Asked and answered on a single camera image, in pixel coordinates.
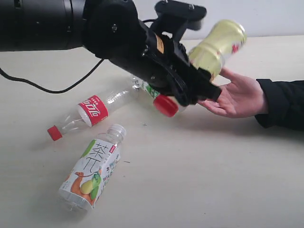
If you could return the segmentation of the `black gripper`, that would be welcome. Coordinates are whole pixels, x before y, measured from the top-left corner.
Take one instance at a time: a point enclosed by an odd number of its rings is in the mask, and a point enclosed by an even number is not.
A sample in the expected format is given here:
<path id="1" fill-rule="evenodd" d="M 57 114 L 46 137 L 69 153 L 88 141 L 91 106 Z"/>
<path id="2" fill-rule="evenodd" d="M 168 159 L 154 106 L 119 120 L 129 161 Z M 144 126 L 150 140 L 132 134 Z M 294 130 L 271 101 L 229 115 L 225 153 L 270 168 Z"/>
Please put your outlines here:
<path id="1" fill-rule="evenodd" d="M 183 44 L 167 35 L 157 35 L 143 22 L 111 63 L 146 81 L 161 94 L 174 96 L 181 106 L 207 99 L 217 101 L 222 92 L 210 82 L 209 71 L 190 64 Z"/>

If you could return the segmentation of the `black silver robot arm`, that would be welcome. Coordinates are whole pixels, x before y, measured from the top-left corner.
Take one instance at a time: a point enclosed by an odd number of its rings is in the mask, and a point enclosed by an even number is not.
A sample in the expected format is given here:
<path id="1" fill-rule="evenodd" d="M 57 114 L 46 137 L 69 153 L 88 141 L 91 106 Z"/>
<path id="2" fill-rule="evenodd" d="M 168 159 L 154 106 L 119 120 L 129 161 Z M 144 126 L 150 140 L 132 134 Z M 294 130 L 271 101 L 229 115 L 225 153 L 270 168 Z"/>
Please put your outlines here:
<path id="1" fill-rule="evenodd" d="M 155 11 L 157 18 L 147 26 L 131 0 L 3 0 L 0 49 L 84 47 L 182 106 L 217 100 L 221 89 L 211 82 L 211 73 L 194 66 L 180 42 L 187 29 L 201 28 L 206 8 L 161 0 Z"/>

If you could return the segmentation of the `black sleeved forearm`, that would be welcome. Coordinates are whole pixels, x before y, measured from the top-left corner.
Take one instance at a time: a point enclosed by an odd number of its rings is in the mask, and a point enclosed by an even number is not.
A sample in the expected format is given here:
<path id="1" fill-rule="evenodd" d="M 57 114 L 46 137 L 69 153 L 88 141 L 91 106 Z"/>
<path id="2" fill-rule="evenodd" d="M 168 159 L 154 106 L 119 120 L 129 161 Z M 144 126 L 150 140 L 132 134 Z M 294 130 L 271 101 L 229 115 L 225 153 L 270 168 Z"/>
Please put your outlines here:
<path id="1" fill-rule="evenodd" d="M 258 79 L 268 106 L 267 114 L 257 114 L 255 119 L 264 128 L 279 126 L 304 130 L 304 82 L 271 81 Z"/>

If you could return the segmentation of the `open bare human hand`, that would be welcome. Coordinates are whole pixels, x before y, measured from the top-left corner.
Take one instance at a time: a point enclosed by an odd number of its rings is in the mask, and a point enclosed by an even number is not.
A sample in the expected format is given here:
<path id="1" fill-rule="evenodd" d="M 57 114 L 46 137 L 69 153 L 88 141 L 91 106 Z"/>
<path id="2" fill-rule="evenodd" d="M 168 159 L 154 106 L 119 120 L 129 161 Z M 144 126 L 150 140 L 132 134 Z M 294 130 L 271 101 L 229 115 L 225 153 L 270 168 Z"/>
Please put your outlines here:
<path id="1" fill-rule="evenodd" d="M 248 118 L 268 113 L 268 103 L 260 84 L 247 76 L 223 68 L 220 75 L 230 83 L 222 85 L 217 101 L 199 101 L 213 114 L 227 118 Z"/>

